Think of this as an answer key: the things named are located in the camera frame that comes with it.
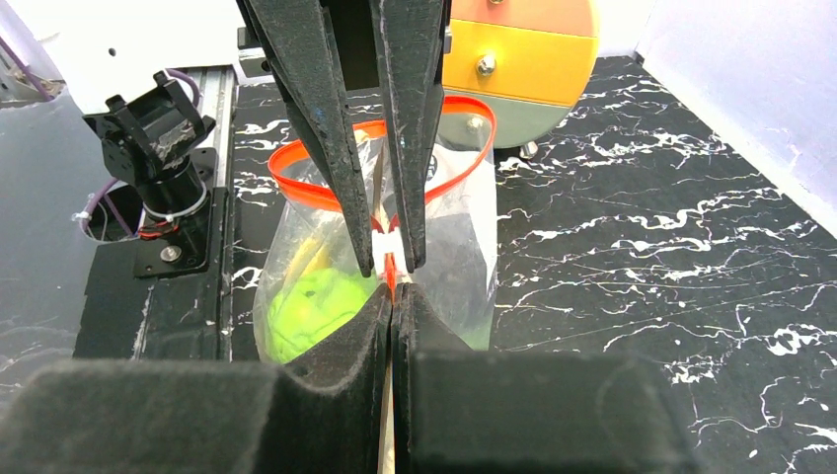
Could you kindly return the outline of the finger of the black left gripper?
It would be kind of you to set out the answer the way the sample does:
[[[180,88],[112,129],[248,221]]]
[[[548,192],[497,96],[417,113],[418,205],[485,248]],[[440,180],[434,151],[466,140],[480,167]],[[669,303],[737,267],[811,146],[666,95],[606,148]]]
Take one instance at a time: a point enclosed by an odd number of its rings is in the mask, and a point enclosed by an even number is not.
[[[423,266],[424,186],[438,130],[449,3],[369,3],[406,269]]]
[[[358,268],[368,277],[371,216],[329,12],[319,1],[237,5],[265,53],[291,125],[338,200]]]

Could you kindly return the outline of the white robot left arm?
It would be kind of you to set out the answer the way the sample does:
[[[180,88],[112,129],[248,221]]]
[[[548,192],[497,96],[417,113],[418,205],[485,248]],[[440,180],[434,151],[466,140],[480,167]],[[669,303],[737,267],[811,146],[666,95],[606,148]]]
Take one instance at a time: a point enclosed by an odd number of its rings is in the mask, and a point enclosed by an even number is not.
[[[215,128],[166,71],[175,46],[198,59],[218,31],[206,1],[71,1],[90,27],[51,60],[99,137],[108,172],[152,214],[190,214],[205,196],[190,152]],[[347,95],[378,88],[408,272],[426,259],[424,181],[444,99],[447,1],[241,1],[244,41],[262,49],[289,121],[336,196],[363,275],[373,268],[367,202]]]

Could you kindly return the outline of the yellow toy banana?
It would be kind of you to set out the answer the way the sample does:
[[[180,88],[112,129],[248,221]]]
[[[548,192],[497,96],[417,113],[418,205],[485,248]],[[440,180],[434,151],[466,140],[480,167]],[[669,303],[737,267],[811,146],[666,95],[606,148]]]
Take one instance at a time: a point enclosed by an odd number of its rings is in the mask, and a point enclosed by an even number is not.
[[[313,271],[326,269],[330,265],[331,250],[328,242],[325,239],[309,237],[297,248],[288,264],[286,276],[297,279]]]

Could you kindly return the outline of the light green toy fruit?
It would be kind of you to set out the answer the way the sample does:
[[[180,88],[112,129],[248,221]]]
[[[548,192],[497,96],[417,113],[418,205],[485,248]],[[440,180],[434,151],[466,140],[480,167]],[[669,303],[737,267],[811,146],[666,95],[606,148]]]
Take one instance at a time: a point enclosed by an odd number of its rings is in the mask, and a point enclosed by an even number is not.
[[[311,271],[268,306],[266,354],[287,363],[351,320],[378,286],[374,278],[336,268]]]

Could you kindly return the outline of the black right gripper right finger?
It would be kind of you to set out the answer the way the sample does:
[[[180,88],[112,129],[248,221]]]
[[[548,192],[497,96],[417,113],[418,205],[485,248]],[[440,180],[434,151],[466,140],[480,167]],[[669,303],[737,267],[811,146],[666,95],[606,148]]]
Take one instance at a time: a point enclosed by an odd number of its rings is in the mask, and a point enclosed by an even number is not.
[[[399,473],[696,473],[659,370],[631,355],[483,352],[402,283],[392,319]]]

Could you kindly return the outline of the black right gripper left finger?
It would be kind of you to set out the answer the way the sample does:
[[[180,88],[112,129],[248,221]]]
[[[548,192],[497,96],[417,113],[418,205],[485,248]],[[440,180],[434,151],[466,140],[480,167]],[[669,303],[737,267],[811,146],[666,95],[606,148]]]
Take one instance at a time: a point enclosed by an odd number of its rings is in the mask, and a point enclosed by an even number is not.
[[[5,473],[374,473],[392,313],[356,316],[281,365],[71,359],[29,382],[1,424]]]

